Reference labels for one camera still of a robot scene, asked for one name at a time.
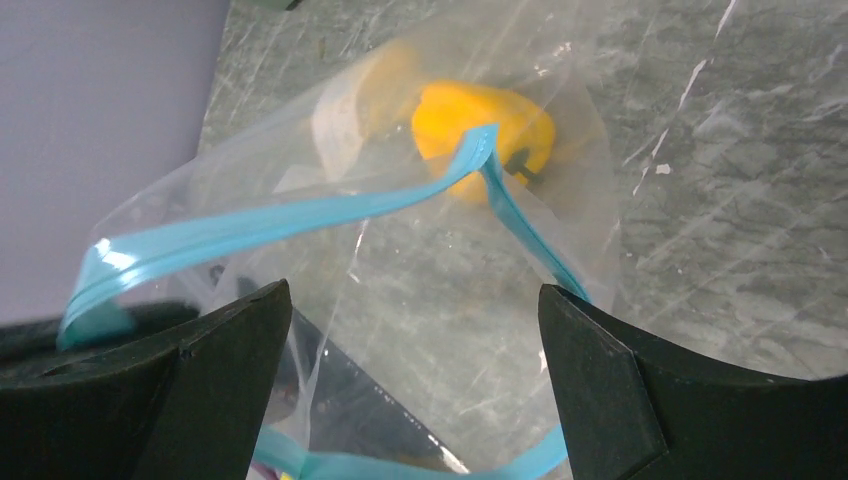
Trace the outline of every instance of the gray marble surface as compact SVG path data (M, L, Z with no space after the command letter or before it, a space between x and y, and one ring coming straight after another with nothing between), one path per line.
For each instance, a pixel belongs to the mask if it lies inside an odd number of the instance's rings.
M450 3L306 0L275 13L235 0L201 150ZM845 373L848 8L839 0L613 3L582 73L618 184L610 192L622 242L614 313L750 368L801 378ZM422 340L430 360L454 347L437 337ZM475 348L482 355L497 345ZM430 360L416 385L467 394ZM505 384L528 382L504 375ZM416 405L414 392L403 393L412 383L382 376L470 467L503 461L487 457L493 444L474 435L481 422L517 425L509 407L476 408L488 395L481 391L465 407L476 413L448 420L438 408L450 406ZM514 392L512 404L526 403L522 395Z

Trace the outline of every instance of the yellow object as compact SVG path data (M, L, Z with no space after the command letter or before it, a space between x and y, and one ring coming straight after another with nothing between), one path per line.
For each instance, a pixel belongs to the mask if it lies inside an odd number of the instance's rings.
M432 171L440 174L470 128L499 124L496 152L504 170L523 185L534 180L551 156L556 129L551 117L532 101L498 88L454 81L426 85L412 115L412 135ZM486 200L486 185L474 173L451 187L452 195Z

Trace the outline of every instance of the ziplock bag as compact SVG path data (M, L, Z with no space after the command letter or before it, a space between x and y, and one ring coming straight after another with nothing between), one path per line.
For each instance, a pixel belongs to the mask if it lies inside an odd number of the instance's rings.
M606 132L576 70L600 13L462 2L157 182L96 227L60 346L131 330L121 294L210 310L244 281L286 278L323 341L299 343L293 324L296 392L269 404L258 462L295 478L436 475L403 451L309 452L335 434L310 421L332 342L439 437L453 473L545 475L566 450L539 288L609 309L618 276ZM338 421L380 422L356 393L339 389Z

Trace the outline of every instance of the scratch mark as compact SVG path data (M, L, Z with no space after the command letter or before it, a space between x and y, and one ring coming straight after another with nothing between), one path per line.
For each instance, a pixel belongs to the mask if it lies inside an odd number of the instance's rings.
M283 61L283 64L280 66L279 73L277 74L277 78L282 78L283 72L288 68L289 63L291 63L292 56L294 52L297 50L297 46L300 45L300 41L303 40L303 36L306 35L306 27L310 24L311 17L309 15L305 16L303 19L303 24L300 28L300 32L297 34L297 38L294 39L294 45L289 49L288 54L286 55L286 59Z
M733 8L735 6L736 0L730 0L730 4L727 5L727 8L724 10L724 15L721 16L721 20L718 22L718 29L716 30L716 36L713 37L713 41L718 38L718 34L721 33L721 29L724 28L724 24L730 19L730 14L733 12Z
M247 40L247 37L249 37L250 34L253 32L253 27L255 26L256 21L250 22L250 24L247 26L247 29L245 29L244 35L239 37L238 41L236 41L235 45L233 45L233 49L241 47L244 41Z
M839 57L839 55L842 53L842 48L843 47L841 43L837 45L836 48L833 49L833 52L831 52L830 55L826 57L827 64L824 65L822 68L810 72L810 74L807 75L807 82L815 83L819 81L822 77L830 73L833 70L833 66L836 63L837 57Z
M750 129L733 116L734 112L725 99L719 100L709 113L710 116L692 131L693 137L700 139L730 133L746 137L750 134Z
M633 87L633 81L636 79L636 74L639 72L639 60L642 59L642 50L645 47L645 41L648 39L648 35L651 33L651 30L654 28L654 20L657 19L657 15L659 15L659 9L654 11L654 16L651 17L651 21L648 22L648 26L645 28L645 33L642 34L642 41L639 42L639 48L636 50L636 68L633 69L633 74L630 75L630 80L627 82L627 88L624 91L624 104L627 105L627 101L630 99L630 91Z
M639 183L636 184L636 187L633 189L633 196L636 196L636 192L639 191L639 187L642 186L642 182L645 181L645 176L648 174L648 170L650 169L650 165L646 166L642 169L642 178L639 179Z
M474 410L479 410L479 409L481 409L481 408L483 408L483 407L485 407L485 406L491 405L491 404L493 404L493 403L495 403L495 402L500 401L501 399L503 399L504 397L506 397L506 396L508 396L508 395L510 395L510 394L506 393L506 394L503 394L503 395L498 395L497 397L492 397L492 398L490 398L490 399L483 400L483 401L482 401L482 402L480 402L480 403L477 403L477 404L472 405L472 406L470 406L470 407L468 407L468 408L465 408L465 409L463 409L463 410L460 410L460 411L459 411L459 416L465 415L465 414L466 414L466 413L468 413L468 412L473 412Z
M848 104L848 96L827 101L817 106L813 110L813 113L804 118L802 121L806 123L818 122L819 120L823 120L825 117L842 110L846 104Z
M681 108L683 108L683 102L686 101L686 97L689 96L689 90L692 89L692 85L695 84L695 79L698 78L698 74L701 73L701 70L704 69L704 66L707 64L707 60L701 60L700 63L695 65L695 68L692 69L692 76L689 77L689 84L686 85L686 90L683 91L683 95L680 96L680 103L677 105L677 111L679 112Z
M277 43L277 37L280 35L280 32L283 30L283 23L278 23L274 25L274 30L271 33L271 38L268 40L268 43L265 45L265 48L262 50L262 54L259 56L259 59L256 61L256 64L253 68L253 71L250 73L250 76L247 78L247 90L244 94L239 98L239 101L236 103L233 110L230 112L230 117L227 119L227 125L232 124L233 119L236 116L236 113L241 109L244 105L245 101L253 94L253 89L255 88L256 75L259 73L259 69L262 68L262 65L265 63L265 59L268 57L268 52L271 50Z
M474 78L477 77L482 69L483 65L492 65L493 57L500 51L500 46L503 43L504 39L507 37L508 33L512 31L515 23L518 21L521 12L527 7L527 4L530 3L531 0L524 0L518 5L515 5L514 8L511 9L512 16L509 18L508 23L502 25L501 28L497 29L499 32L496 37L491 39L486 39L483 37L480 44L475 47L473 50L471 57L469 57L468 62L466 62L465 66L462 69L461 78ZM471 66L479 65L480 71L472 74Z
M475 376L475 377L474 377L474 380L471 380L471 383L468 385L468 388L470 389L471 387L473 387L474 385L476 385L476 384L477 384L477 382L478 382L478 381L479 381L479 380L483 377L483 374L484 374L484 373L486 373L486 371L488 371L488 370L489 370L489 366L488 366L488 365L486 365L485 367L483 367L483 368L480 370L480 373L478 373L478 374L477 374L477 376Z
M663 130L662 135L660 135L660 139L657 140L657 145L651 151L651 159L657 158L657 152L660 151L660 147L662 146L662 142L665 141L665 136L668 135L668 129Z
M538 382L538 383L536 384L536 386L534 386L534 387L533 387L533 390L530 390L530 395L528 395L528 396L529 396L530 398L533 398L533 397L535 397L536 395L538 395L538 394L539 394L539 392L541 392L543 389L546 389L546 388L547 388L547 389L549 389L549 390L550 390L550 388L551 388L551 381L550 381L550 379L548 379L548 378L545 378L545 379L544 379L544 380L542 380L541 382Z
M380 21L380 17L383 15L383 13L385 13L386 10L389 9L389 7L392 6L393 3L395 3L395 0L389 2L388 5L383 7L379 12L377 12L376 15L372 16L371 19L368 21L367 27L365 28L365 33L362 36L362 44L365 46L366 50L371 50L373 48L373 45L371 45L371 36L377 30L377 24Z
M353 35L348 37L347 43L345 43L345 46L342 47L342 50L339 52L339 57L349 56L348 52L353 47L354 43L356 43L356 41L359 40L359 36L362 34L363 30L365 30L365 22L364 21L360 22L359 28L357 28L356 31L353 32Z
M396 1L397 0L390 0L389 3L387 3L386 6L383 7L380 10L380 13L378 13L377 16L380 16L380 15L383 15L384 13L386 13L389 10L389 8L391 8L395 4Z
M757 100L759 98L772 96L772 95L786 95L787 93L789 93L790 90L792 90L792 87L794 87L793 84L787 83L787 84L783 84L783 85L778 85L778 86L772 88L771 90L769 90L768 92L764 92L762 90L752 90L751 92L747 93L745 96L748 97L751 100Z
M642 153L646 148L648 148L648 145L650 145L651 142L653 142L655 138L657 138L656 134L654 134L651 138L649 138L647 142L643 143L641 147L637 148L636 151L633 152L629 157L624 159L624 162L621 164L621 166L622 167L626 166L628 163L630 163L631 160L633 160L634 158L639 156L640 153Z

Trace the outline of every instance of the black robotic claw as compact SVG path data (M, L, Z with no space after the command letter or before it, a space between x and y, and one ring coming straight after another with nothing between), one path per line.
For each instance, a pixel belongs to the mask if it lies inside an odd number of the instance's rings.
M553 286L539 322L576 480L848 478L848 375L729 365Z
M3 332L0 478L244 478L291 321L285 282L209 315L130 312L119 344L57 353L57 321Z

